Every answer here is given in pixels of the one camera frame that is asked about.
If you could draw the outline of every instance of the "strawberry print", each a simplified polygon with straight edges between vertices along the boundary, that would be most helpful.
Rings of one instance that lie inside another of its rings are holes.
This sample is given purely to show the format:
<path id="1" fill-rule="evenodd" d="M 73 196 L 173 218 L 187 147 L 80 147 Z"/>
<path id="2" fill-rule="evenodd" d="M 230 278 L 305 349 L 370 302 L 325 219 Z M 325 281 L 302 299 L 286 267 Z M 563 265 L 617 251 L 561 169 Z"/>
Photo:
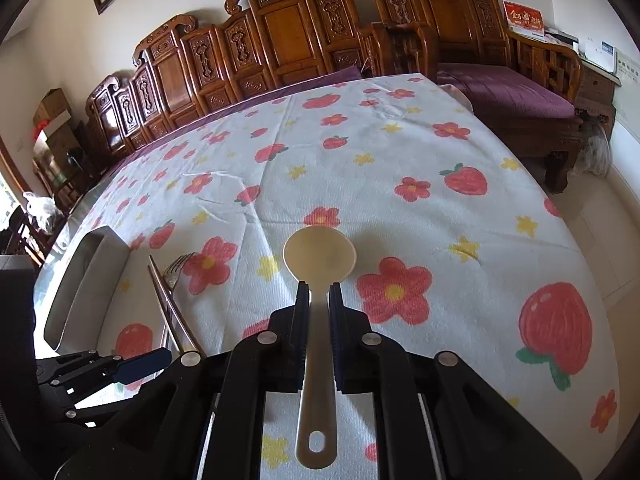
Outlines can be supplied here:
<path id="1" fill-rule="evenodd" d="M 184 194 L 191 193 L 192 195 L 197 195 L 199 192 L 202 191 L 202 188 L 205 187 L 212 180 L 213 180 L 213 177 L 211 176 L 210 173 L 203 173 L 203 174 L 197 175 L 193 177 L 193 180 L 191 181 L 191 183 L 186 188 L 184 188 L 183 193 Z"/>
<path id="2" fill-rule="evenodd" d="M 606 397 L 600 396 L 598 399 L 596 411 L 591 417 L 590 426 L 593 429 L 598 428 L 598 433 L 604 433 L 604 430 L 606 430 L 609 425 L 609 421 L 616 414 L 617 409 L 616 393 L 614 390 L 610 390 Z"/>
<path id="3" fill-rule="evenodd" d="M 404 99 L 405 97 L 415 97 L 415 92 L 413 90 L 404 90 L 403 88 L 399 88 L 398 90 L 394 90 L 393 92 L 387 92 L 386 94 L 391 96 L 393 99 Z"/>
<path id="4" fill-rule="evenodd" d="M 518 327 L 524 348 L 516 357 L 527 364 L 548 363 L 556 387 L 564 392 L 591 351 L 591 317 L 576 288 L 566 282 L 539 288 L 525 301 Z"/>
<path id="5" fill-rule="evenodd" d="M 545 197 L 545 209 L 549 212 L 549 214 L 557 216 L 558 218 L 562 218 L 562 215 L 558 211 L 556 204 L 551 202 L 551 199 L 548 196 Z"/>
<path id="6" fill-rule="evenodd" d="M 152 249 L 159 249 L 162 247 L 171 234 L 174 232 L 175 224 L 169 220 L 166 224 L 160 227 L 156 227 L 154 233 L 149 238 L 149 247 Z"/>
<path id="7" fill-rule="evenodd" d="M 444 176 L 445 185 L 453 191 L 463 195 L 486 194 L 486 179 L 476 168 L 470 168 L 460 162 L 453 171 L 441 171 L 440 174 Z"/>
<path id="8" fill-rule="evenodd" d="M 222 142 L 223 140 L 226 139 L 226 136 L 228 136 L 228 134 L 230 134 L 231 132 L 228 130 L 225 130 L 222 133 L 217 134 L 216 136 L 213 136 L 209 139 L 209 144 L 215 144 L 217 142 Z"/>
<path id="9" fill-rule="evenodd" d="M 154 182 L 157 182 L 165 175 L 166 175 L 166 170 L 159 171 L 158 173 L 156 173 L 156 176 L 154 177 Z"/>
<path id="10" fill-rule="evenodd" d="M 415 202 L 419 198 L 428 198 L 430 187 L 431 184 L 426 180 L 415 180 L 413 177 L 406 176 L 402 179 L 402 184 L 396 186 L 394 193 L 407 202 Z"/>
<path id="11" fill-rule="evenodd" d="M 471 133 L 469 128 L 460 128 L 456 123 L 434 124 L 433 129 L 438 137 L 455 137 L 460 140 L 468 140 Z"/>
<path id="12" fill-rule="evenodd" d="M 431 286 L 431 273 L 425 267 L 407 269 L 399 258 L 383 258 L 380 274 L 365 274 L 356 281 L 363 300 L 362 309 L 372 323 L 384 323 L 400 316 L 405 323 L 418 325 L 429 317 L 424 293 Z"/>
<path id="13" fill-rule="evenodd" d="M 118 334 L 115 352 L 123 359 L 131 359 L 151 352 L 153 341 L 154 332 L 147 325 L 133 323 L 124 327 Z M 142 382 L 142 380 L 135 381 L 131 384 L 125 384 L 124 387 L 129 391 L 136 390 Z"/>
<path id="14" fill-rule="evenodd" d="M 337 103 L 339 99 L 339 94 L 325 94 L 322 97 L 312 97 L 311 99 L 307 99 L 302 103 L 302 107 L 307 109 L 327 108 L 328 106 Z"/>
<path id="15" fill-rule="evenodd" d="M 176 156 L 178 153 L 180 153 L 184 148 L 187 147 L 189 141 L 185 140 L 183 143 L 181 144 L 176 144 L 175 146 L 172 146 L 172 148 L 166 152 L 164 154 L 164 157 L 162 158 L 162 160 L 171 160 L 172 158 L 174 158 L 174 156 Z"/>
<path id="16" fill-rule="evenodd" d="M 116 209 L 116 213 L 119 213 L 120 211 L 122 211 L 124 208 L 126 208 L 127 205 L 129 205 L 130 199 L 126 198 L 124 199 L 122 202 L 120 202 L 120 205 L 118 206 L 118 208 Z"/>
<path id="17" fill-rule="evenodd" d="M 102 222 L 102 215 L 98 216 L 98 218 L 94 220 L 94 223 L 92 224 L 91 229 L 97 228 L 98 225 L 100 225 L 100 222 Z"/>
<path id="18" fill-rule="evenodd" d="M 255 137 L 260 137 L 261 135 L 264 135 L 267 131 L 268 131 L 268 128 L 258 128 L 257 130 L 254 130 L 251 132 L 251 138 L 255 139 Z"/>
<path id="19" fill-rule="evenodd" d="M 256 162 L 266 162 L 267 160 L 273 160 L 277 154 L 286 152 L 287 150 L 288 147 L 284 144 L 271 144 L 255 152 L 254 158 Z"/>
<path id="20" fill-rule="evenodd" d="M 305 216 L 304 223 L 306 225 L 326 225 L 327 227 L 336 228 L 340 225 L 338 208 L 332 207 L 325 209 L 324 207 L 316 207 L 311 213 Z"/>
<path id="21" fill-rule="evenodd" d="M 375 442 L 373 444 L 369 444 L 364 449 L 364 456 L 366 457 L 367 460 L 371 460 L 372 462 L 377 462 L 378 461 L 378 444 Z"/>
<path id="22" fill-rule="evenodd" d="M 238 193 L 235 202 L 238 202 L 242 207 L 249 205 L 256 198 L 260 196 L 260 186 L 251 186 Z"/>
<path id="23" fill-rule="evenodd" d="M 146 240 L 145 235 L 140 233 L 131 241 L 131 243 L 129 244 L 129 248 L 132 251 L 137 251 L 145 240 Z"/>
<path id="24" fill-rule="evenodd" d="M 207 285 L 222 285 L 231 275 L 226 264 L 236 256 L 238 246 L 225 242 L 221 237 L 210 238 L 199 254 L 195 254 L 184 264 L 182 272 L 191 276 L 189 292 L 194 296 L 202 293 Z"/>
<path id="25" fill-rule="evenodd" d="M 242 331 L 242 339 L 245 339 L 254 334 L 257 334 L 258 332 L 262 332 L 263 330 L 267 330 L 268 327 L 269 327 L 269 318 L 263 319 L 261 321 L 258 321 L 257 323 L 249 325 L 247 328 L 244 329 L 244 331 Z"/>
<path id="26" fill-rule="evenodd" d="M 346 120 L 347 117 L 345 117 L 344 115 L 334 114 L 332 116 L 322 118 L 322 120 L 320 121 L 320 126 L 337 126 L 338 124 L 343 123 Z"/>
<path id="27" fill-rule="evenodd" d="M 322 142 L 322 147 L 326 150 L 334 150 L 335 148 L 340 148 L 347 143 L 347 139 L 349 137 L 340 137 L 334 135 L 333 137 L 329 137 Z"/>

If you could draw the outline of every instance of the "purple seat cushion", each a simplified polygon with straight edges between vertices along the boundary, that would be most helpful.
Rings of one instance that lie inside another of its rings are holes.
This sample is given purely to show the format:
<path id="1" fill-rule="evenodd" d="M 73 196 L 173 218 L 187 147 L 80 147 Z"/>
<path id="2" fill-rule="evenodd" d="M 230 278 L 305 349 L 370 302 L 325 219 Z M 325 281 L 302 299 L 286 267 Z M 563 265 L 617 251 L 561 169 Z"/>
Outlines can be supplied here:
<path id="1" fill-rule="evenodd" d="M 438 84 L 452 84 L 471 101 L 479 117 L 570 119 L 566 99 L 505 66 L 440 63 Z"/>

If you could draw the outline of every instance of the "spoon handle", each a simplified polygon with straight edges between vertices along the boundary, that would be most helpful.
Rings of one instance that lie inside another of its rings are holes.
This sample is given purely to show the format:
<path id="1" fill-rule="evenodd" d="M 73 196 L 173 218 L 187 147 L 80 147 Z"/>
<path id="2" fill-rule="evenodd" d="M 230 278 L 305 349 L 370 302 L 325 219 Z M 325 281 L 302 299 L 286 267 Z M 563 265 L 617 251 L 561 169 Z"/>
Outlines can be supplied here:
<path id="1" fill-rule="evenodd" d="M 322 469 L 331 465 L 338 455 L 335 418 L 334 360 L 331 346 L 329 308 L 326 291 L 311 292 L 309 326 L 306 342 L 305 380 L 302 384 L 296 457 L 309 469 Z M 324 447 L 319 435 L 309 437 L 315 431 L 324 435 Z"/>

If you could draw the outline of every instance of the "chopsticks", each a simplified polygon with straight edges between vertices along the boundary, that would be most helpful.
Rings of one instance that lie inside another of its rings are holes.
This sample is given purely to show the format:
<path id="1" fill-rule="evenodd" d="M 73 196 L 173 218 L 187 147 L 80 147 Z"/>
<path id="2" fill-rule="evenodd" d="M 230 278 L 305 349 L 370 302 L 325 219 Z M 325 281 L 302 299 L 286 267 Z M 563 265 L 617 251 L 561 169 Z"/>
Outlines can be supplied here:
<path id="1" fill-rule="evenodd" d="M 191 347 L 195 348 L 198 352 L 200 352 L 203 356 L 205 356 L 206 354 L 204 353 L 204 350 L 198 344 L 198 341 L 193 335 L 193 332 L 191 332 L 191 330 L 189 329 L 187 322 L 184 320 L 184 318 L 182 317 L 182 314 L 180 313 L 180 310 L 178 309 L 178 306 L 175 304 L 174 298 L 169 292 L 169 289 L 166 286 L 164 279 L 162 278 L 162 274 L 158 270 L 158 266 L 156 265 L 156 262 L 154 261 L 151 254 L 149 255 L 149 263 L 150 265 L 146 266 L 146 268 L 149 271 L 149 275 L 151 276 L 151 281 L 154 284 L 154 290 L 156 292 L 156 296 L 158 297 L 159 307 L 162 313 L 162 317 L 164 318 L 164 322 L 166 323 L 167 328 L 169 329 L 169 334 L 171 335 L 171 339 L 174 340 L 174 344 L 176 345 L 176 348 L 180 351 L 180 353 L 184 353 L 184 349 L 180 344 L 177 334 L 175 333 L 175 329 L 172 326 L 171 321 L 168 319 L 167 311 L 171 312 L 174 315 L 175 320 L 178 322 L 178 325 L 180 325 L 180 328 L 184 332 L 184 335 L 187 338 L 189 345 L 191 345 Z"/>

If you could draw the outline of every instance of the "wooden armrest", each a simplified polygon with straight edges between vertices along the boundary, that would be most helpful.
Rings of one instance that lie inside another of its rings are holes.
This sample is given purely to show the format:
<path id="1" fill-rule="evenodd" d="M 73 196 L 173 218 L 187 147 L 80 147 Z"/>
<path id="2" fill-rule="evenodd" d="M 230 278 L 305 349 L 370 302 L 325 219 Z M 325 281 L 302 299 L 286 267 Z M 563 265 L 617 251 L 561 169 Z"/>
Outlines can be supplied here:
<path id="1" fill-rule="evenodd" d="M 359 37 L 373 76 L 420 72 L 436 81 L 438 35 L 427 23 L 373 22 Z"/>
<path id="2" fill-rule="evenodd" d="M 573 104 L 582 81 L 578 54 L 567 46 L 534 40 L 510 29 L 505 33 L 515 54 L 513 68 Z"/>

